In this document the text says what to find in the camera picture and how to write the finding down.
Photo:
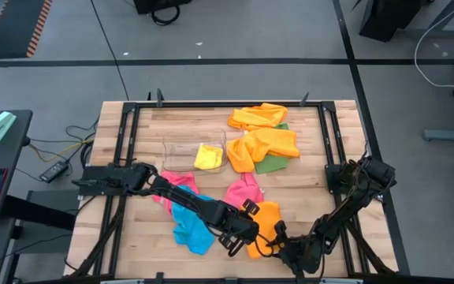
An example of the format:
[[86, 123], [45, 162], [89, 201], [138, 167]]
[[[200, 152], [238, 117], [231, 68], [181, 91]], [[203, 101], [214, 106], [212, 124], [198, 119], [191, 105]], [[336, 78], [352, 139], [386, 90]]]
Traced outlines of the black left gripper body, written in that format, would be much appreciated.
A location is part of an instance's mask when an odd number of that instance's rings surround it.
[[244, 201], [243, 210], [230, 204], [225, 206], [225, 221], [221, 225], [218, 240], [228, 250], [228, 256], [235, 256], [243, 245], [254, 242], [259, 233], [259, 224], [253, 220], [259, 212], [259, 206], [250, 199]]

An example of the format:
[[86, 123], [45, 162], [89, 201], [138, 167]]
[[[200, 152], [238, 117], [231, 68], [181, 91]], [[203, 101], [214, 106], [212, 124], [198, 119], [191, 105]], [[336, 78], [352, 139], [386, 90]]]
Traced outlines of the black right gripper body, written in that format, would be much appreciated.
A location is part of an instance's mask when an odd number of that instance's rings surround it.
[[294, 275], [302, 275], [304, 272], [312, 274], [320, 267], [323, 238], [315, 233], [315, 227], [313, 225], [308, 234], [289, 237], [284, 221], [278, 221], [274, 225], [276, 237], [272, 240], [272, 246], [278, 249], [275, 257], [282, 260]]

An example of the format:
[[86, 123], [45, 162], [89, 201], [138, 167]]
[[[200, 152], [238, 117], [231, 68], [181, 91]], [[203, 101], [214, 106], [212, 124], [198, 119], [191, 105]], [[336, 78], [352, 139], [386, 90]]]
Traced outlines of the orange microfiber towel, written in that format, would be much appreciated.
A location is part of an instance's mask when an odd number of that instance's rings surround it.
[[273, 201], [263, 201], [257, 205], [259, 211], [253, 216], [253, 219], [259, 224], [259, 232], [255, 241], [247, 245], [247, 254], [251, 259], [271, 256], [280, 250], [278, 245], [268, 246], [270, 241], [276, 239], [277, 233], [274, 227], [281, 221], [279, 204]]
[[283, 122], [288, 109], [272, 103], [260, 106], [234, 109], [228, 118], [228, 125], [235, 129], [252, 131], [256, 129], [273, 128]]
[[236, 172], [252, 172], [266, 155], [299, 157], [296, 138], [296, 132], [287, 129], [252, 130], [227, 143], [227, 156]]

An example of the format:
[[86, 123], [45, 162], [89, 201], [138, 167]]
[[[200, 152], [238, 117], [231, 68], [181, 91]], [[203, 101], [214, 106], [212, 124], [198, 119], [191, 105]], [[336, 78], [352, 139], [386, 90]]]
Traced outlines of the pink microfiber towel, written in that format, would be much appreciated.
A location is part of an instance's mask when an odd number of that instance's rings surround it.
[[[176, 186], [186, 186], [192, 192], [199, 193], [199, 189], [195, 183], [195, 175], [192, 172], [177, 174], [171, 171], [162, 171], [161, 175], [167, 179], [171, 184]], [[152, 200], [155, 203], [161, 204], [164, 206], [165, 210], [171, 215], [172, 214], [172, 202], [161, 196], [152, 196]]]
[[242, 173], [227, 189], [223, 201], [236, 208], [240, 208], [246, 200], [255, 203], [263, 202], [263, 191], [259, 187], [252, 173]]

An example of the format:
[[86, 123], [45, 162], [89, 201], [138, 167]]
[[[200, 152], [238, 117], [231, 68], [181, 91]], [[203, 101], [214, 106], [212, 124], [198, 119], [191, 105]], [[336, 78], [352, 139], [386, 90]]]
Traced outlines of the yellow microfiber towel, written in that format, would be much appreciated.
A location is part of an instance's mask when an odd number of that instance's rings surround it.
[[194, 167], [200, 170], [212, 170], [222, 165], [223, 149], [200, 144]]

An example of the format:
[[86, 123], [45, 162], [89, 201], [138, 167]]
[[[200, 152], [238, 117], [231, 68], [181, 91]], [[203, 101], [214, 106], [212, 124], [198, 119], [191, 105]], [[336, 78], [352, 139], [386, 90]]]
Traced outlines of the blue microfiber towel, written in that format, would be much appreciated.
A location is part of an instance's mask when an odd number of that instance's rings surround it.
[[203, 220], [194, 211], [175, 202], [171, 204], [171, 214], [176, 223], [173, 229], [175, 242], [186, 245], [192, 253], [205, 255], [214, 243], [215, 236], [208, 230]]

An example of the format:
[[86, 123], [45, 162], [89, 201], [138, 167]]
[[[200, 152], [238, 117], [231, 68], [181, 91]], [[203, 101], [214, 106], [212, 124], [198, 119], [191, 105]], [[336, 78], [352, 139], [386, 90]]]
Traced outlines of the green microfiber towel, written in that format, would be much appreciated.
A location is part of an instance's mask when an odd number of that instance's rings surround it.
[[289, 130], [286, 122], [272, 129], [256, 130], [253, 138], [255, 146], [252, 159], [257, 174], [282, 170], [288, 166], [289, 158], [300, 153], [296, 148], [296, 134]]

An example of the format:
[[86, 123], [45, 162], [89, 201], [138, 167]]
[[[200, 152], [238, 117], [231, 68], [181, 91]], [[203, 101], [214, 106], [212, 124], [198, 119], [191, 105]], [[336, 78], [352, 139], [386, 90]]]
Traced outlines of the clear plastic bin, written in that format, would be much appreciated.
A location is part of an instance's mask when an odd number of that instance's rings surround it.
[[[185, 173], [200, 172], [213, 174], [222, 172], [228, 163], [226, 154], [226, 135], [223, 129], [191, 130], [188, 132], [166, 133], [162, 139], [164, 170]], [[194, 161], [200, 144], [223, 149], [222, 165], [212, 170], [200, 170], [194, 167]]]

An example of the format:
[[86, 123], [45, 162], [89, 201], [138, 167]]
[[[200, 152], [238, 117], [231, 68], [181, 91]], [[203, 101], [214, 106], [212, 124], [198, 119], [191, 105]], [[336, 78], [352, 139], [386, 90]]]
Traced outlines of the grey desk foot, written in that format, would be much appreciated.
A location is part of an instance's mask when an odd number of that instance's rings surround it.
[[427, 141], [430, 140], [454, 141], [454, 130], [425, 129], [423, 131], [423, 138]]

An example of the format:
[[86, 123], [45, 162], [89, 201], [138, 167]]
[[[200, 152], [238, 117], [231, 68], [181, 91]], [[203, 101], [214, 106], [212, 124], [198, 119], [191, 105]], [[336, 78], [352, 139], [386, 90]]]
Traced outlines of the black power adapter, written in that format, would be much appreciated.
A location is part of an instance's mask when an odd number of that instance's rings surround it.
[[39, 175], [39, 179], [46, 183], [51, 183], [57, 177], [61, 176], [69, 168], [67, 162], [58, 161], [53, 166], [45, 170], [42, 174]]

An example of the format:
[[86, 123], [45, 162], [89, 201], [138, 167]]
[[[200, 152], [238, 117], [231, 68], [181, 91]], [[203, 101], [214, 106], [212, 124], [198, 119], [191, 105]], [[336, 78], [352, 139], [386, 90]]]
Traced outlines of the black desk base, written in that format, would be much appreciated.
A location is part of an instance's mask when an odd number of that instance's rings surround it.
[[409, 28], [408, 25], [422, 7], [430, 6], [436, 0], [356, 0], [352, 9], [367, 1], [359, 34], [380, 42], [389, 42], [397, 32], [409, 36], [454, 35], [454, 0], [449, 0], [444, 9], [427, 28]]

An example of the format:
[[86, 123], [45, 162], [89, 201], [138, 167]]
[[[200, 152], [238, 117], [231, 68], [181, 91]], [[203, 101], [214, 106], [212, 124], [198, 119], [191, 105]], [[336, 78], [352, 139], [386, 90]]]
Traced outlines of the black floor mat orange edge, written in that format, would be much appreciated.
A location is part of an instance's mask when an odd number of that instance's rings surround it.
[[34, 56], [53, 0], [4, 0], [0, 9], [0, 59]]

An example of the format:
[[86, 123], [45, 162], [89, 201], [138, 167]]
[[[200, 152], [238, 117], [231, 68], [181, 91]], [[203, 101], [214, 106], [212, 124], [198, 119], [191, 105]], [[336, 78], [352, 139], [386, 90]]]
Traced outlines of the black metal table frame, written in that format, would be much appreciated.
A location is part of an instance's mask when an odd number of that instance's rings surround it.
[[[288, 101], [286, 121], [297, 134], [300, 156], [287, 168], [256, 177], [268, 200], [280, 204], [282, 216], [293, 234], [307, 232], [316, 218], [331, 211], [334, 199], [326, 191], [326, 152], [344, 152], [357, 158], [365, 136], [356, 104], [337, 100], [335, 114], [327, 114], [321, 103], [301, 105]], [[124, 112], [123, 102], [104, 102], [91, 153], [91, 164], [104, 166], [116, 155], [132, 157], [157, 168], [164, 166], [165, 136], [183, 138], [208, 132], [241, 136], [227, 124], [229, 115], [244, 106], [236, 101], [143, 102], [140, 112]], [[149, 197], [129, 197], [121, 228], [109, 239], [102, 270], [118, 278], [141, 278], [152, 282], [293, 283], [291, 271], [277, 259], [249, 258], [245, 251], [228, 256], [220, 244], [204, 256], [189, 252], [172, 237], [173, 222], [162, 205]]]

